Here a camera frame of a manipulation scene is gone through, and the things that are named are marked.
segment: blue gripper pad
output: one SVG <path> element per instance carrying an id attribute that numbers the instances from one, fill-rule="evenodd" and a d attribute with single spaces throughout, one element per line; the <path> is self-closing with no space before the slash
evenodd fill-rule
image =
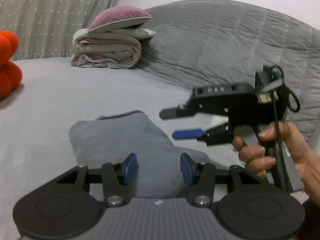
<path id="1" fill-rule="evenodd" d="M 190 129 L 190 130 L 176 130 L 172 133 L 172 138 L 175 140 L 183 140 L 183 139 L 198 139 L 205 135 L 207 132 L 198 129 Z"/>
<path id="2" fill-rule="evenodd" d="M 191 164 L 186 160 L 183 154 L 180 155 L 180 168 L 182 171 L 183 178 L 185 181 L 193 185 L 194 184 L 194 176 L 192 174 L 192 167 Z"/>
<path id="3" fill-rule="evenodd" d="M 137 155 L 132 155 L 131 159 L 128 161 L 128 164 L 125 167 L 123 175 L 123 184 L 127 185 L 133 178 L 134 174 L 138 169 Z"/>

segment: dark sleeve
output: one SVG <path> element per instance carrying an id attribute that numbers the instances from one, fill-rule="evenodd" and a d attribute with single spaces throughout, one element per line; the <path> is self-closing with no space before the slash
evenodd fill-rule
<path id="1" fill-rule="evenodd" d="M 306 217 L 297 237 L 300 240 L 320 240 L 320 207 L 310 199 L 303 203 L 303 207 Z"/>

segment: blue gripper tip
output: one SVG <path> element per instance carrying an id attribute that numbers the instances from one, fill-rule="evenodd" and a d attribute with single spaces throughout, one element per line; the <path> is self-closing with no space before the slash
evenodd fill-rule
<path id="1" fill-rule="evenodd" d="M 207 132 L 198 129 L 190 129 L 190 130 L 176 130 L 172 133 L 172 138 L 175 140 L 183 140 L 183 139 L 198 139 L 205 135 Z"/>

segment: gray quilted fabric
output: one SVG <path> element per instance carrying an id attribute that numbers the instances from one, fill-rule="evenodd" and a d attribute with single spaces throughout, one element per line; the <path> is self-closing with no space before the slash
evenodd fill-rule
<path id="1" fill-rule="evenodd" d="M 300 98 L 289 113 L 306 139 L 320 110 L 320 30 L 287 15 L 227 0 L 188 0 L 148 10 L 143 28 L 156 31 L 142 43 L 138 67 L 162 80 L 193 86 L 249 82 L 264 64 L 280 65 Z"/>

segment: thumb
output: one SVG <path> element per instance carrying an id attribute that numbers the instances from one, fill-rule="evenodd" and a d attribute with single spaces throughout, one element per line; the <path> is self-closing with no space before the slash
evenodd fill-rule
<path id="1" fill-rule="evenodd" d="M 309 150 L 309 146 L 299 132 L 298 128 L 291 122 L 279 122 L 279 130 L 283 141 L 294 161 L 298 161 Z M 276 126 L 272 122 L 267 129 L 259 133 L 262 141 L 273 141 L 276 139 Z"/>

